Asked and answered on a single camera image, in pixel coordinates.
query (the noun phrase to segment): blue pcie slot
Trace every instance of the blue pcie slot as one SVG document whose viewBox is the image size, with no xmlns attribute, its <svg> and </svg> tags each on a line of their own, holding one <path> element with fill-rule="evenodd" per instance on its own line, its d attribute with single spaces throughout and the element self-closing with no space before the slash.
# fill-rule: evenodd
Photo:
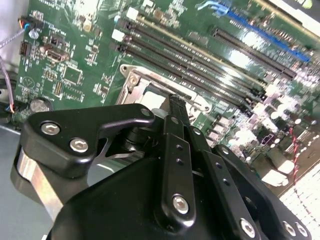
<svg viewBox="0 0 320 240">
<path fill-rule="evenodd" d="M 289 46 L 287 46 L 285 43 L 279 41 L 276 37 L 266 33 L 261 28 L 250 25 L 245 18 L 235 14 L 234 12 L 232 12 L 230 10 L 227 12 L 227 15 L 230 18 L 232 18 L 235 21 L 237 21 L 238 23 L 240 23 L 241 25 L 243 25 L 244 27 L 246 27 L 247 29 L 255 31 L 257 34 L 259 34 L 263 38 L 265 38 L 268 41 L 272 42 L 273 44 L 277 45 L 279 48 L 285 50 L 287 53 L 290 53 L 291 55 L 293 55 L 294 57 L 300 59 L 301 61 L 303 61 L 303 62 L 309 62 L 310 61 L 310 57 L 305 56 L 303 53 L 301 53 L 299 51 L 290 49 Z"/>
</svg>

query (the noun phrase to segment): ram slot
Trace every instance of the ram slot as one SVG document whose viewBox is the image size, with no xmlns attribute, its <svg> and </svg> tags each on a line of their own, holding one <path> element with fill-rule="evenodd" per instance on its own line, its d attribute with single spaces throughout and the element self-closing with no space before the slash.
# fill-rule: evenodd
<svg viewBox="0 0 320 240">
<path fill-rule="evenodd" d="M 187 72 L 180 69 L 180 66 L 174 64 L 173 62 L 163 63 L 161 61 L 149 55 L 141 52 L 138 50 L 138 47 L 127 45 L 127 46 L 117 46 L 116 49 L 122 53 L 130 54 L 133 57 L 140 58 L 149 64 L 155 66 L 157 69 L 161 69 L 167 73 L 169 73 L 172 77 L 179 79 L 181 81 L 188 82 L 189 84 L 193 85 L 194 87 L 200 89 L 201 91 L 213 96 L 217 99 L 221 99 L 230 105 L 234 105 L 236 107 L 240 107 L 243 105 L 243 100 L 234 99 L 228 95 L 226 95 L 223 91 L 216 92 L 215 90 L 211 90 L 208 88 L 207 85 L 195 80 L 193 77 L 190 76 Z"/>
<path fill-rule="evenodd" d="M 225 78 L 226 76 L 229 76 L 231 81 L 236 82 L 237 84 L 241 85 L 243 88 L 247 88 L 248 90 L 255 89 L 255 87 L 252 84 L 248 84 L 247 82 L 243 81 L 240 78 L 231 76 L 225 70 L 214 65 L 212 63 L 212 60 L 210 60 L 208 57 L 203 57 L 201 53 L 197 53 L 195 51 L 192 52 L 192 49 L 190 49 L 186 45 L 181 45 L 181 43 L 179 42 L 174 43 L 172 41 L 166 40 L 165 38 L 159 36 L 158 34 L 153 33 L 152 31 L 150 31 L 150 29 L 146 28 L 145 26 L 139 25 L 129 20 L 120 19 L 118 24 L 121 28 L 130 30 L 132 34 L 141 35 L 143 36 L 143 38 L 147 36 L 150 39 L 160 44 L 163 44 L 164 46 L 166 46 L 167 49 L 170 49 L 173 52 L 176 52 L 182 56 L 185 56 L 185 58 L 192 60 L 195 64 L 199 65 L 200 67 L 208 68 L 210 71 L 212 71 L 215 75 L 217 75 L 220 78 Z M 258 84 L 260 87 L 265 85 L 265 83 L 261 83 L 263 82 L 262 79 L 254 80 L 253 82 L 255 84 Z"/>
<path fill-rule="evenodd" d="M 288 67 L 276 62 L 275 60 L 271 59 L 265 54 L 253 49 L 252 47 L 248 46 L 244 42 L 240 41 L 239 39 L 235 38 L 234 36 L 230 35 L 229 33 L 221 29 L 216 29 L 212 36 L 219 42 L 224 43 L 230 46 L 231 48 L 243 53 L 250 59 L 261 64 L 262 66 L 271 70 L 279 76 L 283 76 L 290 81 L 297 76 L 297 74 Z"/>
<path fill-rule="evenodd" d="M 217 88 L 223 89 L 226 92 L 231 92 L 232 94 L 235 94 L 236 96 L 240 98 L 246 98 L 248 97 L 249 99 L 252 99 L 251 96 L 248 96 L 245 92 L 239 91 L 239 89 L 225 85 L 223 82 L 218 80 L 220 83 L 216 83 L 215 81 L 212 80 L 212 76 L 206 74 L 204 71 L 201 71 L 200 69 L 197 69 L 191 65 L 189 61 L 182 60 L 181 57 L 170 57 L 167 55 L 163 50 L 160 50 L 156 48 L 155 46 L 151 45 L 150 43 L 141 40 L 138 37 L 132 36 L 131 37 L 131 42 L 134 43 L 136 46 L 140 48 L 145 48 L 151 52 L 154 52 L 155 54 L 161 56 L 162 58 L 166 59 L 167 61 L 171 61 L 179 66 L 184 67 L 185 70 L 188 70 L 189 73 L 194 74 L 195 76 L 199 76 L 201 79 L 205 80 L 206 82 L 209 82 L 210 84 L 214 85 Z"/>
</svg>

